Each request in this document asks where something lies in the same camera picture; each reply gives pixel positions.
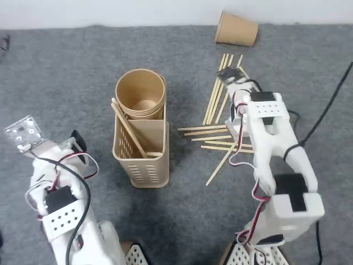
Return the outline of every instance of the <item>gray carpet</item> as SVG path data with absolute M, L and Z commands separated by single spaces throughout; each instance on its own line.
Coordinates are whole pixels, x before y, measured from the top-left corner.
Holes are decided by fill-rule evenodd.
M 305 136 L 352 60 L 353 26 L 262 25 L 253 48 L 215 45 L 215 27 L 54 29 L 9 31 L 9 52 L 0 63 L 0 124 L 31 114 L 47 138 L 60 142 L 77 129 L 101 166 L 89 181 L 99 219 L 112 221 L 122 240 L 135 239 L 153 264 L 216 264 L 233 233 L 254 214 L 251 170 L 225 165 L 205 182 L 223 156 L 201 150 L 177 131 L 199 125 L 221 55 L 244 54 L 243 67 L 265 90 L 282 93 L 300 112 Z M 134 188 L 111 154 L 115 82 L 132 68 L 151 68 L 167 79 L 170 182 L 162 189 Z M 321 232 L 324 264 L 350 264 L 353 75 L 306 150 L 319 181 L 326 215 Z M 54 264 L 36 215 L 23 194 L 31 159 L 0 137 L 2 264 Z M 241 154 L 240 160 L 251 161 Z M 274 171 L 280 160 L 272 163 Z M 312 227 L 285 245 L 295 264 L 317 264 Z

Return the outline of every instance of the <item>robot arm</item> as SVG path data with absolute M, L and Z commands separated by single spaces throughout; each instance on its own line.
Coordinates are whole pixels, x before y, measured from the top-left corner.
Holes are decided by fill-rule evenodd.
M 73 230 L 80 221 L 87 203 L 87 193 L 82 183 L 69 171 L 56 167 L 39 158 L 62 160 L 69 169 L 83 177 L 88 167 L 87 153 L 72 155 L 85 150 L 79 135 L 70 137 L 58 145 L 45 140 L 31 116 L 25 117 L 5 129 L 21 153 L 35 157 L 34 173 L 26 200 L 38 211 L 44 233 L 52 246 L 56 263 L 65 262 L 66 249 Z M 125 265 L 125 255 L 118 235 L 108 221 L 97 223 L 89 207 L 87 216 L 80 226 L 70 251 L 72 265 Z
M 288 153 L 286 162 L 292 174 L 274 176 L 270 168 L 273 156 L 284 157 L 286 150 L 298 144 L 287 108 L 279 93 L 256 92 L 240 71 L 226 68 L 218 74 L 232 102 L 226 125 L 235 140 L 243 119 L 243 136 L 249 136 L 254 149 L 254 177 L 270 196 L 258 220 L 245 226 L 255 230 L 248 242 L 253 246 L 279 246 L 292 241 L 324 215 L 317 179 L 302 147 Z

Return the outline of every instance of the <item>brown paper cup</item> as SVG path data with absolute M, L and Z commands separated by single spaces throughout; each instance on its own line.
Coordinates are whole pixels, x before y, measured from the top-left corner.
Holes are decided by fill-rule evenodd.
M 259 25 L 257 23 L 223 11 L 218 24 L 215 42 L 253 46 L 258 30 Z
M 130 119 L 132 120 L 162 120 L 163 119 L 163 107 L 161 106 L 155 112 L 146 114 L 146 115 L 136 115 L 129 114 Z
M 115 95 L 129 116 L 155 115 L 165 103 L 165 81 L 149 69 L 131 70 L 117 82 Z

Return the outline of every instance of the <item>white wall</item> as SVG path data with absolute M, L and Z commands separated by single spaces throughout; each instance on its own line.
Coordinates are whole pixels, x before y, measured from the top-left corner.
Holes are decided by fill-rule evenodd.
M 222 10 L 259 23 L 353 23 L 353 0 L 0 0 L 0 29 L 216 25 Z

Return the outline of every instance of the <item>tipped over paper cup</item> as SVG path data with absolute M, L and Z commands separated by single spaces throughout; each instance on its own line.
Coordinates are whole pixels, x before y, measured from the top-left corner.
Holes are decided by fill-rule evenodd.
M 215 42 L 241 46 L 253 46 L 258 34 L 259 24 L 222 12 Z

